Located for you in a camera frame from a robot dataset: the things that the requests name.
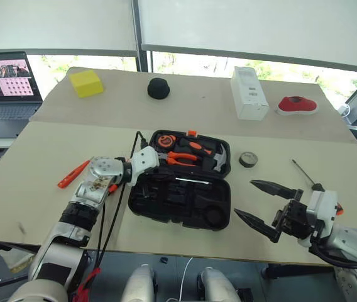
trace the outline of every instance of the red and white shoe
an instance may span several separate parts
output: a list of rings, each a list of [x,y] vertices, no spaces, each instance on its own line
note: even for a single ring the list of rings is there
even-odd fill
[[[278,104],[280,115],[312,115],[318,111],[318,104],[301,96],[286,96]]]

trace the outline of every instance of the open tool case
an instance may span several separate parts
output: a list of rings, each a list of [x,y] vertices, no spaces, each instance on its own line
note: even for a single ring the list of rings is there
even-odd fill
[[[160,166],[140,175],[129,195],[129,208],[137,215],[182,222],[185,227],[225,228],[231,204],[224,180],[231,169],[229,144],[194,131],[158,130],[149,145],[159,153]],[[172,160],[176,154],[190,154],[191,159]]]

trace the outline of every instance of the beige tabletop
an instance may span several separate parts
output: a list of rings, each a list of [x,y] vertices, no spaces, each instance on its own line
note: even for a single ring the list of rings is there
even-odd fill
[[[150,138],[152,130],[144,130]],[[222,138],[231,147],[232,171],[226,177],[231,186],[231,207],[249,211],[270,224],[286,200],[270,196],[249,184],[251,179],[275,181],[305,190],[308,203],[310,184],[290,159],[309,172],[326,189],[339,193],[345,214],[336,221],[357,227],[357,144],[240,137],[203,133]],[[31,122],[0,160],[0,241],[41,244],[73,195],[84,171],[68,188],[56,184],[73,168],[93,155],[128,156],[135,130],[68,123]],[[241,152],[249,150],[259,161],[252,169],[238,163]],[[107,199],[106,228],[111,222],[118,193]],[[156,254],[193,255],[225,259],[321,264],[314,255],[283,234],[279,243],[249,228],[236,215],[219,231],[194,230],[176,223],[160,223],[136,216],[126,206],[129,189],[108,250]],[[21,223],[26,230],[22,234]],[[94,249],[99,221],[88,248]]]
[[[96,70],[105,91],[81,99],[68,74],[82,70],[86,69],[71,68],[32,120],[356,143],[317,84],[261,81],[270,111],[262,121],[246,121],[237,119],[230,79]],[[153,77],[167,80],[171,91],[166,99],[147,95]],[[310,116],[280,116],[273,109],[285,96],[313,99],[320,110]]]

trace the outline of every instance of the black cable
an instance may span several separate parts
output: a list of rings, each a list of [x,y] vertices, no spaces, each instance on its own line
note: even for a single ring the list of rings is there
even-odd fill
[[[337,260],[334,257],[327,255],[324,253],[318,246],[316,242],[312,242],[311,244],[311,252],[321,258],[323,261],[332,264],[333,266],[343,267],[345,269],[357,269],[357,262],[355,261],[342,261]]]
[[[103,212],[102,212],[102,220],[101,220],[101,227],[99,230],[99,239],[97,241],[97,250],[96,250],[96,260],[95,260],[95,264],[97,263],[97,261],[99,260],[99,254],[101,252],[101,244],[102,244],[102,234],[103,234],[103,225],[104,225],[104,215],[106,212],[106,203],[103,203]]]
[[[20,281],[24,281],[24,280],[27,280],[28,278],[28,275],[22,275],[20,277],[15,277],[15,278],[12,278],[12,279],[7,279],[7,280],[4,280],[4,281],[1,281],[0,282],[0,288],[3,287],[3,286],[7,286],[7,285],[10,285],[10,284],[14,284],[14,283],[17,283],[17,282],[20,282]]]
[[[132,156],[134,154],[136,143],[138,141],[138,136],[141,137],[141,149],[145,148],[148,145],[146,140],[145,140],[145,138],[143,137],[142,133],[140,131],[137,131],[136,134],[135,134],[133,148],[131,149],[131,154],[129,156],[130,158],[132,158]],[[96,267],[100,267],[100,264],[102,262],[103,255],[104,255],[104,253],[106,251],[107,244],[109,243],[110,236],[111,236],[111,233],[113,231],[114,224],[116,223],[116,220],[117,220],[117,215],[119,213],[121,202],[123,200],[123,194],[124,194],[125,187],[126,187],[126,184],[123,184],[123,187],[121,188],[121,192],[120,192],[120,197],[118,199],[116,212],[114,213],[113,221],[112,221],[112,223],[110,225],[109,232],[107,233],[106,241],[104,242],[103,249],[102,249],[102,252],[100,254],[100,257],[95,261],[95,268]]]

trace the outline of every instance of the yellow sponge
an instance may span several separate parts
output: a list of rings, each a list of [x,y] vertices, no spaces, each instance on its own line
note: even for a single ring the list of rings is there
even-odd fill
[[[71,74],[70,81],[80,98],[103,92],[102,82],[93,70]]]

